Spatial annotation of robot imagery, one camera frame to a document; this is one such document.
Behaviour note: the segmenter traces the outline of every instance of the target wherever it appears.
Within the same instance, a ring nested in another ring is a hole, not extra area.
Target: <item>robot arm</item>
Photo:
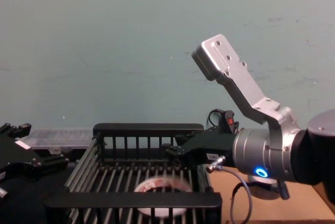
[[[262,93],[247,64],[223,35],[202,42],[192,57],[208,80],[225,87],[246,117],[260,124],[267,122],[269,129],[243,129],[238,134],[207,130],[178,139],[178,147],[167,149],[168,156],[179,165],[192,166],[211,163],[223,155],[226,166],[274,178],[278,184],[324,181],[328,198],[335,203],[331,186],[335,183],[335,155],[330,152],[335,149],[335,110],[313,119],[307,130],[300,129],[290,108]]]

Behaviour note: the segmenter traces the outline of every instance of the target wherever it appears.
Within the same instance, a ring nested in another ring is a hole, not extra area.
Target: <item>black wire rack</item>
[[[48,223],[221,223],[222,199],[213,192],[204,167],[176,167],[162,149],[164,143],[178,143],[175,136],[203,130],[198,124],[95,125],[93,141],[64,189],[45,202]],[[106,145],[108,138],[111,145]],[[133,192],[139,183],[155,176],[186,180],[193,192],[168,188]],[[143,215],[138,208],[150,208],[151,215]],[[169,217],[156,217],[155,208],[168,208]],[[173,208],[187,210],[173,216]]]

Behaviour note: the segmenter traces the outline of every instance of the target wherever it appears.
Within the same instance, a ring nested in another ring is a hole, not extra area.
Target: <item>cable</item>
[[[214,124],[214,123],[212,122],[212,120],[210,119],[211,115],[212,115],[213,113],[220,113],[220,114],[223,114],[224,112],[225,112],[225,111],[224,111],[224,110],[221,110],[221,109],[214,109],[214,110],[211,110],[210,113],[208,114],[208,117],[207,117],[207,124],[208,124],[208,122],[210,122],[210,124],[211,124],[212,126],[216,127],[217,125]]]
[[[251,197],[251,192],[249,190],[249,187],[248,187],[247,183],[245,182],[245,180],[238,173],[230,171],[230,170],[226,169],[224,166],[216,166],[216,169],[234,175],[236,178],[239,179],[239,181],[242,183],[243,187],[247,191],[248,200],[249,200],[249,211],[248,211],[247,217],[242,222],[242,224],[247,223],[249,221],[250,217],[251,217],[251,212],[252,212],[252,197]],[[233,190],[233,194],[232,194],[232,197],[231,197],[231,204],[230,204],[230,219],[231,219],[231,222],[233,224],[236,224],[236,221],[235,221],[234,216],[233,216],[234,199],[235,199],[235,193],[236,193],[236,192],[234,193],[234,190]]]

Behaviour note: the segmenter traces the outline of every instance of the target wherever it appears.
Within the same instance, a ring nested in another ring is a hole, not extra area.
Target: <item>white label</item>
[[[216,161],[219,158],[218,154],[214,153],[206,153],[208,160]]]
[[[19,146],[23,147],[24,149],[30,149],[30,146],[27,145],[26,143],[23,143],[21,140],[15,141]]]
[[[6,172],[0,173],[0,180],[2,180],[3,178],[5,178],[6,176]]]

